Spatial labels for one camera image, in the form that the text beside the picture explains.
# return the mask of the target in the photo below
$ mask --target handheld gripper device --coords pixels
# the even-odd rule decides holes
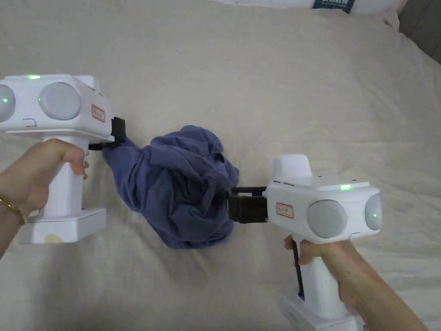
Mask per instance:
[[[235,188],[228,197],[230,218],[269,222],[292,234],[298,288],[280,299],[296,330],[362,331],[363,321],[339,297],[338,283],[321,258],[299,266],[300,243],[324,244],[376,234],[381,227],[379,190],[368,182],[313,176],[303,154],[273,161],[267,187]]]
[[[83,149],[125,139],[125,121],[112,116],[92,76],[30,75],[0,80],[0,131],[56,138]],[[43,210],[18,233],[22,243],[74,242],[106,226],[104,208],[82,209],[82,176],[64,164],[49,186]]]

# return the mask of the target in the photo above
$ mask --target blue cloth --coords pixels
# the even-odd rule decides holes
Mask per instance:
[[[171,248],[211,246],[233,230],[225,193],[239,170],[210,131],[192,125],[138,148],[129,139],[103,150],[118,193]]]

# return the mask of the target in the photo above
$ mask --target bed sheet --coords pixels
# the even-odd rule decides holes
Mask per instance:
[[[441,330],[440,66],[379,16],[207,0],[0,4],[0,74],[90,74],[138,145],[187,124],[219,136],[241,185],[305,153],[317,175],[378,186],[384,227],[356,246]],[[31,140],[1,136],[0,167]],[[75,244],[18,245],[0,263],[1,330],[291,330],[286,233],[236,225],[215,247],[168,249],[119,198],[99,153],[84,205],[108,226]]]

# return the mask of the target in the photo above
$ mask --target red sticker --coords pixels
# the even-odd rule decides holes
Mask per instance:
[[[106,121],[106,112],[95,105],[92,105],[92,116],[101,122]]]
[[[290,205],[285,205],[284,203],[276,203],[277,215],[294,218],[294,208]]]

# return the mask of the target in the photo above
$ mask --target device base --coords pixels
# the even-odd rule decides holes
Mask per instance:
[[[105,226],[104,208],[85,209],[75,215],[57,218],[29,217],[17,239],[21,244],[76,242]]]
[[[296,331],[363,331],[363,320],[355,312],[339,319],[324,319],[305,306],[299,298],[299,289],[281,296],[279,308]]]

